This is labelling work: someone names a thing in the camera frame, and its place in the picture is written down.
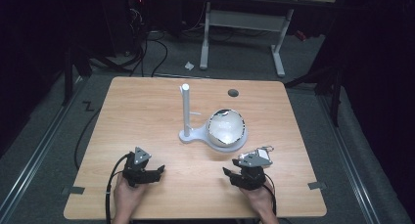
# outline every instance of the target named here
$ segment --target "white bowl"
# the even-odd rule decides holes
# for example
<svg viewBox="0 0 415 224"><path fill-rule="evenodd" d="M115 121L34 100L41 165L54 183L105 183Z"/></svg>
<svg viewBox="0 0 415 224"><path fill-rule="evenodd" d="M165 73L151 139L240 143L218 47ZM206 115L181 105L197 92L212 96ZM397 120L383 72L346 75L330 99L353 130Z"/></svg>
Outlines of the white bowl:
<svg viewBox="0 0 415 224"><path fill-rule="evenodd" d="M219 110L207 121L207 136L218 147L232 147L245 133L245 122L234 110Z"/></svg>

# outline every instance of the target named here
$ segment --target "gray carpet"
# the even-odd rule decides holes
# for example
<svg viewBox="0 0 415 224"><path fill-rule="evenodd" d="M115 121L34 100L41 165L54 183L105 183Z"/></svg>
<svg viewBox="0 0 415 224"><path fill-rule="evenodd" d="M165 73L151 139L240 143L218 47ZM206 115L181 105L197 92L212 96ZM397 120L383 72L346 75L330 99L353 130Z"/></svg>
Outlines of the gray carpet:
<svg viewBox="0 0 415 224"><path fill-rule="evenodd" d="M152 34L153 38L160 35L160 33ZM166 35L160 42L167 47L168 54L156 76L181 75L287 82L308 71L323 40L324 37L319 37L301 42L295 37L286 37L281 56L287 75L281 79L275 74L269 48L255 43L242 44L244 36L232 37L226 42L211 42L209 68L199 70L201 38L182 37L178 39ZM165 50L161 44L154 41L148 42L143 65L145 76L150 75L153 68L163 59L164 54ZM129 58L120 56L113 60L123 63L127 59ZM194 64L194 69L184 68L187 62ZM76 85L78 94L51 141L45 158L36 169L25 193L8 219L9 223L104 223L103 220L66 220L63 212L68 195L63 194L63 188L71 186L76 176L73 154L82 130L102 106L110 82L117 75L121 74L107 68L94 68L94 73L89 79L84 79ZM139 67L134 75L141 76ZM310 89L311 86L304 84L289 89L288 94L317 179L327 185L322 194L328 212L320 218L290 218L290 221L297 224L367 223L342 163L337 146L338 141L331 122L321 106L321 99L314 95ZM60 78L49 95L34 110L30 121L14 145L1 158L0 199L2 201L7 198L45 135L48 126L61 109L64 98L63 89L64 81ZM90 102L89 109L94 111L87 111L87 104L84 102ZM80 141L78 161L82 160L95 119L87 127ZM346 142L350 156L377 210L380 223L411 223L361 133L344 92L339 110L339 123L340 128L337 130L341 132Z"/></svg>

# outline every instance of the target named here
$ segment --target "cord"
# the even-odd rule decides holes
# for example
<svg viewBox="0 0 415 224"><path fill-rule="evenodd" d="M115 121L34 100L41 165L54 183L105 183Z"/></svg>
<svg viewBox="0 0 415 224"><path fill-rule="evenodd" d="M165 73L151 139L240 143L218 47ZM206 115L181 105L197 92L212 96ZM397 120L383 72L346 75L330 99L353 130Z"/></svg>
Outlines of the cord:
<svg viewBox="0 0 415 224"><path fill-rule="evenodd" d="M118 168L118 165L125 159L129 157L129 154L124 155L122 158L119 159L119 161L115 164L113 172L110 175L110 179L108 181L107 185L107 191L105 194L105 212L106 212L106 219L107 224L111 224L111 212L110 212L110 197L111 197L111 183L113 181L114 176L117 174L115 173L116 169Z"/></svg>
<svg viewBox="0 0 415 224"><path fill-rule="evenodd" d="M144 55L147 54L148 41L146 39L146 46L144 48ZM141 77L144 77L144 60L141 62Z"/></svg>
<svg viewBox="0 0 415 224"><path fill-rule="evenodd" d="M162 59L162 61L153 69L152 77L155 76L156 70L161 66L162 63L164 63L165 59L167 58L167 47L164 44L162 44L161 42L159 42L158 40L153 40L153 41L161 44L164 47L165 55L164 55L164 58Z"/></svg>
<svg viewBox="0 0 415 224"><path fill-rule="evenodd" d="M140 45L140 53L142 54L142 56L140 57L140 59L138 60L137 64L134 66L134 68L132 69L132 71L130 72L129 76L132 76L134 74L135 69L141 64L141 66L143 65L143 60L144 60L144 56L146 55L146 51L143 51L143 48Z"/></svg>
<svg viewBox="0 0 415 224"><path fill-rule="evenodd" d="M246 29L235 29L235 34L237 35L242 35L242 36L248 36L248 37L259 37L259 36L264 36L266 34L271 33L271 31L267 31L267 30L261 30L261 31L257 31L256 34L249 34L247 32L243 32Z"/></svg>
<svg viewBox="0 0 415 224"><path fill-rule="evenodd" d="M129 9L129 10L130 10L130 12L134 13L134 15L135 15L134 19L132 19L132 22L131 22L130 26L131 26L131 29L133 30L133 33L134 33L133 34L133 38L134 38L135 41L133 41L133 43L134 43L134 45L137 46L137 51L136 51L136 54L135 54L134 58L132 58L131 60L128 60L125 63L119 64L118 65L119 67L128 67L130 65L133 65L135 62L137 62L136 67L138 67L138 65L140 64L140 62L144 58L143 49L142 49L141 44L140 44L140 34L141 33L140 32L135 32L135 29L134 29L134 26L133 26L134 21L139 17L140 18L139 31L141 31L143 29L145 30L146 27L143 25L143 17L141 16L141 14L137 10L135 10L135 9ZM97 63L95 63L95 62L93 62L91 60L89 60L89 64L91 66L98 67L98 68L107 68L108 67L106 65L97 64ZM130 75L129 76L131 76L133 74L133 71L135 70L135 68L130 71Z"/></svg>
<svg viewBox="0 0 415 224"><path fill-rule="evenodd" d="M229 28L228 27L221 27L221 29L220 28L217 28L216 29L216 31L220 31L220 30L225 30L225 32L221 32L222 34L224 34L224 33L226 33L226 31L227 30L229 30ZM211 33L212 32L210 32L209 33L209 40L211 40L211 41L216 41L216 42L225 42L225 41L228 41L228 40L230 40L232 37L233 37L233 35L234 35L234 33L235 33L235 29L230 29L230 33L229 33L229 35L228 35L228 37L226 37L226 38L224 38L224 39L213 39L212 37L211 37Z"/></svg>
<svg viewBox="0 0 415 224"><path fill-rule="evenodd" d="M184 35L184 36L186 36L186 37L189 37L189 38L198 38L198 37L201 37L201 36L204 35L204 32L203 31L199 31L199 29L201 29L201 28L203 28L203 27L201 26L201 27L195 28L193 30L182 31L181 34ZM188 32L188 33L190 33L190 32L198 32L198 34L197 35L189 35L186 32Z"/></svg>
<svg viewBox="0 0 415 224"><path fill-rule="evenodd" d="M189 29L183 30L183 31L182 31L182 33L183 33L183 32L185 32L185 31L193 31L193 30L197 30L197 29L200 29L200 28L202 28L202 27L205 27L204 25L201 25L201 26L199 26L199 27L197 27L197 26L201 23L201 20L202 20L202 18L204 17L204 11L205 11L206 6L207 6L207 3L205 2L205 3L204 3L204 6L203 6L203 8L202 8L202 11L201 11L201 15L199 16L199 19L198 19L198 21L195 23L195 25L194 25L194 26L192 26L192 27L191 27L191 28L189 28Z"/></svg>
<svg viewBox="0 0 415 224"><path fill-rule="evenodd" d="M96 112L92 115L92 117L89 119L88 123L85 125L85 127L83 127L82 133L80 134L79 139L78 139L78 141L77 141L77 143L76 143L76 146L75 146L75 152L73 153L73 161L74 161L74 163L75 163L76 170L79 170L79 164L78 164L78 162L77 162L77 151L78 151L78 148L79 148L79 145L80 145L80 141L81 141L81 139L82 139L83 135L85 134L86 129L88 128L89 124L92 122L92 119L94 119L94 118L95 118L95 116L97 116L97 114L98 114L100 111L101 111L101 108L99 108L99 109L98 109L98 110L97 110L97 111L96 111Z"/></svg>
<svg viewBox="0 0 415 224"><path fill-rule="evenodd" d="M265 188L266 191L268 191L268 193L271 195L271 198L272 198L272 211L274 212L275 215L277 215L277 200L275 199L274 182L272 181L271 177L269 177L267 174L265 174L265 176L271 181L273 191L271 191L271 189L269 189L265 184L263 184L262 187Z"/></svg>

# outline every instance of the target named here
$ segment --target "desk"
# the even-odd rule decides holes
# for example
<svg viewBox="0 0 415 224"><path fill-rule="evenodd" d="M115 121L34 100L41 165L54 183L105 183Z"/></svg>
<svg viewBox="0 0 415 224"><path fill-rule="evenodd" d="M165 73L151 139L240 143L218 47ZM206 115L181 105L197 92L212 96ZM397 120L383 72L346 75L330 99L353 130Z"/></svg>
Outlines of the desk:
<svg viewBox="0 0 415 224"><path fill-rule="evenodd" d="M312 2L328 2L334 3L336 0L304 0ZM290 25L294 9L289 9L285 16L266 16L251 13L239 13L221 10L211 10L210 3L207 2L205 15L205 36L201 53L201 69L208 68L208 33L211 25L229 26L245 29L265 30L278 32L274 45L271 46L271 53L274 59L277 75L285 76L284 67L281 62L280 49L283 44L284 37Z"/></svg>
<svg viewBox="0 0 415 224"><path fill-rule="evenodd" d="M191 125L199 127L219 109L244 118L249 136L238 152L219 153L201 142L181 143L182 97L190 85ZM239 91L228 96L229 89ZM255 214L222 167L239 171L231 159L270 145L273 164L265 168L275 183L278 215L323 216L316 182L284 85L276 81L116 77L109 89L65 208L68 219L105 219L105 191L115 163L136 146L153 157L147 169L165 165L159 183L149 186L133 217L138 219L250 218ZM112 215L114 199L112 195Z"/></svg>

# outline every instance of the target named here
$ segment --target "human hand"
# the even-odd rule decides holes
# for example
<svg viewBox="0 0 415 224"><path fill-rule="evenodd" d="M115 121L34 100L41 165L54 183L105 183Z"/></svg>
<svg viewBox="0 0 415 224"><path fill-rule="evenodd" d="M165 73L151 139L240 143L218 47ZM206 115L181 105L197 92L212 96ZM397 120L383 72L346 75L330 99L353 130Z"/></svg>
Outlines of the human hand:
<svg viewBox="0 0 415 224"><path fill-rule="evenodd" d="M264 185L272 191L271 184L269 184L268 180ZM252 191L243 188L239 188L239 190L248 198L251 207L259 215L263 224L279 223L278 218L272 211L272 196L264 187Z"/></svg>
<svg viewBox="0 0 415 224"><path fill-rule="evenodd" d="M114 189L115 218L113 224L126 224L138 204L143 198L143 194L149 184L139 184L137 187L128 185L128 181L119 173L116 178Z"/></svg>

